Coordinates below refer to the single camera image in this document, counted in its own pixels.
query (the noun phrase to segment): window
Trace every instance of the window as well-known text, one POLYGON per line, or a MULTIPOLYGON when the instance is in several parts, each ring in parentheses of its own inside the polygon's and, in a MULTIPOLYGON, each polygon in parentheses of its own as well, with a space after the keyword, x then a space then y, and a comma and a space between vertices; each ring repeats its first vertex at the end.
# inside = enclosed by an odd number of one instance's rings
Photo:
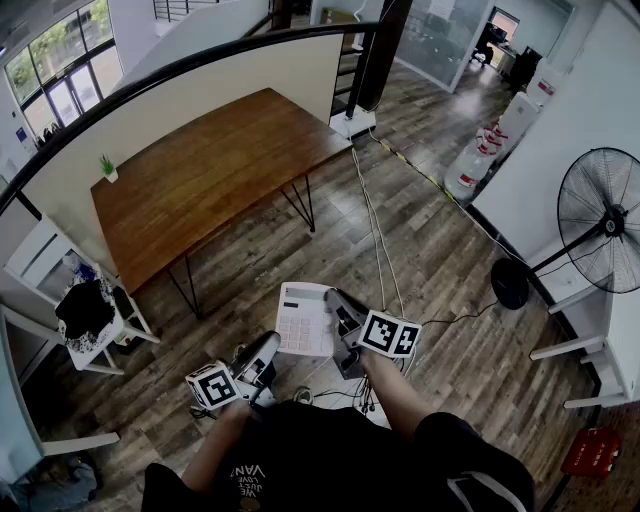
POLYGON ((29 47, 40 81, 44 83, 85 53, 77 14, 74 12, 56 23, 29 47))
POLYGON ((107 0, 95 0, 57 22, 5 71, 36 137, 54 122, 72 123, 122 78, 107 0))
POLYGON ((29 48, 22 50, 7 64, 7 75, 13 85, 18 103, 22 103, 40 87, 29 55, 29 48))
POLYGON ((102 95, 107 97, 122 78, 122 68, 115 46, 91 59, 102 95))

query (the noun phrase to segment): fan pole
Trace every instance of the fan pole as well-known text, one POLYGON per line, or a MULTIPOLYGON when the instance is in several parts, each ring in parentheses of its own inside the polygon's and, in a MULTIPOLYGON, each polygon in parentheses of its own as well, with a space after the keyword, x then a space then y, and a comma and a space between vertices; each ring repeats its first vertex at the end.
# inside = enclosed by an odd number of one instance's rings
POLYGON ((550 256, 549 258, 544 260, 542 263, 539 263, 538 265, 533 267, 531 269, 531 274, 535 274, 539 270, 542 270, 549 263, 553 263, 555 260, 557 260, 560 256, 563 256, 564 254, 567 254, 569 251, 572 251, 573 249, 578 247, 580 244, 586 242, 590 238, 593 238, 594 236, 599 235, 601 233, 604 233, 604 226, 602 225, 602 223, 599 222, 598 224, 593 226, 589 231, 587 231, 587 232, 583 233, 582 235, 580 235, 573 242, 571 242, 569 245, 565 246, 563 249, 559 250, 553 256, 550 256))

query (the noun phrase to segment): small plant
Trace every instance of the small plant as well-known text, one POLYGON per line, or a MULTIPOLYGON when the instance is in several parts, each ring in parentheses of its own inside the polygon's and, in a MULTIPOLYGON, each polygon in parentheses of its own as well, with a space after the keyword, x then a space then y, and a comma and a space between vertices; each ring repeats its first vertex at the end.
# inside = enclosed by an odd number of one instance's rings
POLYGON ((113 171, 115 171, 115 167, 111 163, 111 160, 109 160, 105 155, 100 157, 100 165, 102 165, 102 172, 105 176, 110 176, 113 171))

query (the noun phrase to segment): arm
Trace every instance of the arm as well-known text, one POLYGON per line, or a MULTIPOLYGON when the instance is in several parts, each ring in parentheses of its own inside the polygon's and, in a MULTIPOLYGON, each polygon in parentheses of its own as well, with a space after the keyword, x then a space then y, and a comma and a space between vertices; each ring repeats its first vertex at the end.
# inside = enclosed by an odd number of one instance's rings
POLYGON ((412 440, 420 422, 434 411, 391 359, 363 349, 361 361, 391 428, 405 439, 412 440))
POLYGON ((218 466, 225 455, 242 437, 251 408, 245 400, 236 400, 226 406, 204 443, 182 475, 189 489, 208 494, 218 466))

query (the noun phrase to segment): potted plant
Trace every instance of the potted plant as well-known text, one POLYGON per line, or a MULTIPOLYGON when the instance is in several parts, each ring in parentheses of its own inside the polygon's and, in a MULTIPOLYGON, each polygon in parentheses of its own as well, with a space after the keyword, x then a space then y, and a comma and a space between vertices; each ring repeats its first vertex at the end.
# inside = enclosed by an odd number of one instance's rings
POLYGON ((102 173, 111 183, 118 179, 118 171, 105 155, 100 157, 100 165, 102 166, 102 173))

